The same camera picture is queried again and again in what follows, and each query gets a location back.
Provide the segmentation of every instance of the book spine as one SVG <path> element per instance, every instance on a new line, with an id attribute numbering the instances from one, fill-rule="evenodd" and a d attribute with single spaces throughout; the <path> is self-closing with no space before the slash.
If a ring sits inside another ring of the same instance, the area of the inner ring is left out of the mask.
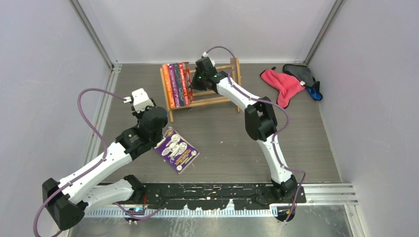
<path id="1" fill-rule="evenodd" d="M 174 99 L 173 99 L 173 91 L 171 89 L 169 67 L 167 64 L 163 64 L 162 68 L 163 68 L 163 76 L 165 77 L 166 92 L 168 93 L 169 105 L 171 108 L 174 108 Z"/>
<path id="2" fill-rule="evenodd" d="M 179 64 L 173 64 L 174 73 L 176 76 L 177 94 L 179 95 L 179 103 L 181 106 L 185 106 L 185 97 L 183 96 L 182 79 L 180 78 Z"/>
<path id="3" fill-rule="evenodd" d="M 185 72 L 183 69 L 183 63 L 179 63 L 179 70 L 180 70 L 180 78 L 182 79 L 182 88 L 183 88 L 183 95 L 185 98 L 185 104 L 190 105 L 189 96 L 188 96 L 188 88 L 187 88 L 186 79 L 185 79 Z"/>
<path id="4" fill-rule="evenodd" d="M 168 67 L 169 67 L 169 77 L 170 77 L 171 88 L 173 92 L 174 104 L 176 107 L 178 107 L 180 106 L 180 102 L 179 102 L 179 94 L 178 94 L 177 85 L 176 85 L 176 76 L 174 75 L 173 64 L 169 64 Z"/>
<path id="5" fill-rule="evenodd" d="M 192 102 L 194 100 L 194 94 L 192 88 L 189 87 L 192 84 L 191 71 L 189 69 L 188 62 L 184 62 L 183 65 L 183 69 L 185 71 L 186 87 L 188 88 L 189 101 Z"/>

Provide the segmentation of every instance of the gray floor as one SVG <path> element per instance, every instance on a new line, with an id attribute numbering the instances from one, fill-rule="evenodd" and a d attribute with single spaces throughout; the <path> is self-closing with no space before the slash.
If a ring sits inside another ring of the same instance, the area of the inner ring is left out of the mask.
<path id="1" fill-rule="evenodd" d="M 242 86 L 258 96 L 276 101 L 278 92 L 259 74 L 280 64 L 241 64 Z M 155 102 L 166 107 L 160 78 L 160 65 L 123 65 L 116 93 L 129 96 L 144 88 Z M 288 165 L 307 171 L 307 182 L 340 182 L 326 137 L 318 105 L 306 91 L 297 94 L 287 108 L 290 125 L 280 133 L 279 141 Z M 285 116 L 276 110 L 278 127 Z M 111 174 L 106 182 L 115 182 L 133 174 L 142 182 L 269 182 L 270 172 L 260 147 L 245 131 L 244 114 L 232 103 L 194 107 L 173 112 L 176 129 L 200 151 L 200 156 L 178 175 L 154 151 Z M 113 100 L 104 137 L 110 142 L 123 130 L 135 125 L 130 106 Z"/>

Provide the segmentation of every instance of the metal floor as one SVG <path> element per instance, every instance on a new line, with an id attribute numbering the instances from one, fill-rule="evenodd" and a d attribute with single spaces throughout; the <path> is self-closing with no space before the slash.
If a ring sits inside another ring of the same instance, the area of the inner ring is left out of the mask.
<path id="1" fill-rule="evenodd" d="M 242 86 L 260 97 L 276 101 L 278 91 L 267 85 L 259 74 L 281 64 L 241 64 Z M 160 78 L 160 65 L 126 64 L 117 80 L 116 93 L 129 96 L 144 88 L 148 95 L 166 107 Z M 306 91 L 291 99 L 287 108 L 290 125 L 280 133 L 279 141 L 287 164 L 307 172 L 306 182 L 340 182 L 318 105 Z M 278 127 L 285 116 L 275 110 Z M 154 151 L 149 151 L 113 174 L 105 182 L 115 182 L 133 174 L 142 182 L 270 182 L 267 162 L 258 144 L 245 131 L 244 114 L 233 103 L 194 107 L 173 112 L 168 124 L 200 151 L 200 156 L 178 175 Z M 136 124 L 130 105 L 114 99 L 104 131 L 111 142 L 123 130 Z"/>
<path id="2" fill-rule="evenodd" d="M 284 225 L 274 217 L 152 218 L 129 225 L 123 218 L 84 218 L 70 237 L 352 237 L 344 206 L 298 206 Z"/>

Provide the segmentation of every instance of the purple book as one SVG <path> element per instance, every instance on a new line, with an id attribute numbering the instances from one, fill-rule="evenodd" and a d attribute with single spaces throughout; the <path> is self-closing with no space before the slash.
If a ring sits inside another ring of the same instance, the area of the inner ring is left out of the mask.
<path id="1" fill-rule="evenodd" d="M 172 88 L 172 92 L 173 92 L 174 105 L 176 107 L 178 107 L 178 106 L 180 106 L 179 91 L 178 91 L 177 85 L 176 85 L 176 76 L 175 76 L 175 73 L 174 73 L 173 64 L 169 64 L 169 75 L 170 75 L 171 88 Z"/>
<path id="2" fill-rule="evenodd" d="M 163 134 L 163 140 L 154 148 L 171 167 L 181 174 L 190 165 L 199 152 L 172 127 Z"/>

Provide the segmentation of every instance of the black mounting plate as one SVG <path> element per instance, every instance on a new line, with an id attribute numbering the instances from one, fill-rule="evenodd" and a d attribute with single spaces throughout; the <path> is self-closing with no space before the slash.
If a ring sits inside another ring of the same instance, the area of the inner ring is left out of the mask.
<path id="1" fill-rule="evenodd" d="M 191 210 L 197 207 L 202 210 L 224 209 L 232 199 L 235 210 L 258 210 L 269 209 L 272 203 L 291 203 L 294 197 L 291 194 L 277 198 L 272 183 L 145 183 L 144 186 L 150 209 L 164 206 L 170 210 L 181 210 L 186 204 Z M 306 198 L 301 187 L 297 203 L 304 202 Z"/>

